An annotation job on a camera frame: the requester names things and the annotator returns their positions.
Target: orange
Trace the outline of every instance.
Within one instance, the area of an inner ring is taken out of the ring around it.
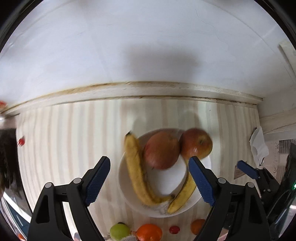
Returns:
[[[197,219],[193,221],[190,227],[191,232],[195,235],[198,235],[204,223],[205,223],[204,219]]]
[[[19,238],[20,241],[26,241],[24,236],[22,236],[21,234],[18,234],[17,237]]]
[[[163,232],[154,224],[144,224],[137,230],[139,241],[160,241],[162,236]]]

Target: white tissue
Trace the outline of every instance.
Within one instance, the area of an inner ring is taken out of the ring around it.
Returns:
[[[137,238],[135,236],[127,236],[123,238],[121,241],[137,241]]]
[[[263,165],[263,158],[268,156],[268,147],[265,144],[262,128],[257,128],[250,138],[251,152],[256,166]]]

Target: yellow banana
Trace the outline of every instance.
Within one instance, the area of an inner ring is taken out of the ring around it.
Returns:
[[[195,188],[196,188],[196,184],[193,180],[193,177],[191,176],[190,172],[187,171],[187,177],[186,177],[185,183],[183,184],[181,191],[178,193],[175,199],[170,203],[167,213],[172,214],[178,211],[191,197]]]
[[[125,160],[133,189],[141,202],[149,207],[171,199],[171,196],[158,197],[152,191],[146,180],[142,167],[142,152],[139,141],[132,133],[127,133],[124,139]]]

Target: red apple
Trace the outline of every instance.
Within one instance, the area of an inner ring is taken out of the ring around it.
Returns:
[[[173,166],[180,155],[178,139],[160,131],[153,135],[144,147],[144,159],[149,166],[165,170]]]
[[[209,155],[213,148],[213,142],[208,133],[197,128],[183,132],[179,143],[181,155],[185,161],[192,156],[197,156],[201,160]]]

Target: striped floor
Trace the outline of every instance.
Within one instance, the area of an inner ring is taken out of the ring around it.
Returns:
[[[123,137],[132,130],[137,136],[159,128],[205,129],[213,139],[210,154],[213,172],[232,183],[245,184],[246,175],[233,180],[240,159],[254,165],[249,138],[259,126],[255,107],[181,99],[115,99],[60,104],[21,113],[17,138],[20,172],[30,206],[34,209],[46,182],[66,184],[82,177],[101,156],[111,160],[111,171],[90,213],[103,236],[117,222],[132,230],[145,223],[162,228],[163,240],[193,240],[190,224],[205,218],[210,210],[203,200],[188,211],[170,218],[144,217],[134,212],[118,192],[117,171],[123,154]],[[70,224],[71,232],[75,230]],[[177,235],[168,232],[178,225]]]

